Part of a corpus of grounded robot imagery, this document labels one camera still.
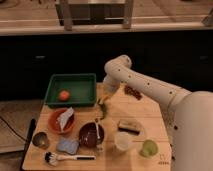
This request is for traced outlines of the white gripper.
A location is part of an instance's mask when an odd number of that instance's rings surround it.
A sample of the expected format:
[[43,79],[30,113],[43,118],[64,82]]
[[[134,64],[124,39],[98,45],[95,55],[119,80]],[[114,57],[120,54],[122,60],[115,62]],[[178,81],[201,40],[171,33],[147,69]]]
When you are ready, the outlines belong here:
[[120,83],[116,81],[115,79],[111,78],[110,76],[106,76],[103,80],[103,85],[106,97],[112,98],[115,94],[115,92],[119,89]]

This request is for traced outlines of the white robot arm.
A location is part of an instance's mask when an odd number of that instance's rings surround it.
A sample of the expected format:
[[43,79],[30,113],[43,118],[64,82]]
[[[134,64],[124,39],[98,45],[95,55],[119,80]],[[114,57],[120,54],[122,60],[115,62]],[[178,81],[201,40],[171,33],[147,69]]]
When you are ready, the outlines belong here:
[[191,92],[131,70],[127,55],[108,61],[103,80],[115,93],[124,82],[174,114],[171,171],[213,171],[213,92]]

